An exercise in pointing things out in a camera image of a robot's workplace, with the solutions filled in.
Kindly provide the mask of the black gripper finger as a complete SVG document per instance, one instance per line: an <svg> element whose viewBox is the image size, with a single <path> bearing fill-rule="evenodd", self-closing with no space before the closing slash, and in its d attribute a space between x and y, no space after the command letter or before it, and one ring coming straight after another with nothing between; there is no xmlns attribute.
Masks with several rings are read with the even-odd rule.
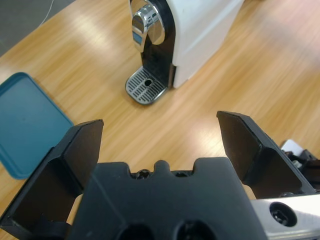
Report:
<svg viewBox="0 0 320 240"><path fill-rule="evenodd" d="M218 111L225 153L240 181L257 199L279 198L287 193L312 195L314 187L280 147L244 114Z"/></svg>
<svg viewBox="0 0 320 240"><path fill-rule="evenodd" d="M19 240L64 240L76 198L99 159L104 122L71 127L42 159L0 217L0 228Z"/></svg>

